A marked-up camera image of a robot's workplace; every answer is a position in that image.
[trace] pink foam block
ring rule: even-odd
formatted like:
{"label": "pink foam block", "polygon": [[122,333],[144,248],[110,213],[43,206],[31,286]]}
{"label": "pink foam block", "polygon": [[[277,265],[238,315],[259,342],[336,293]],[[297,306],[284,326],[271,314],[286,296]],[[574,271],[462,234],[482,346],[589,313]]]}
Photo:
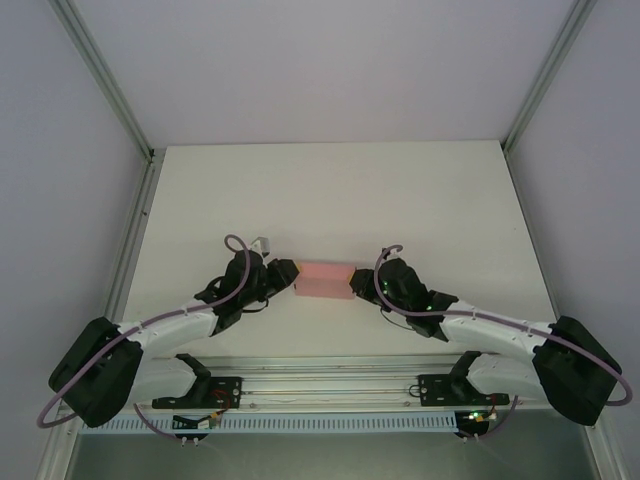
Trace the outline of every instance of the pink foam block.
{"label": "pink foam block", "polygon": [[293,283],[296,295],[303,297],[352,299],[356,295],[349,281],[356,271],[353,265],[296,262],[300,274]]}

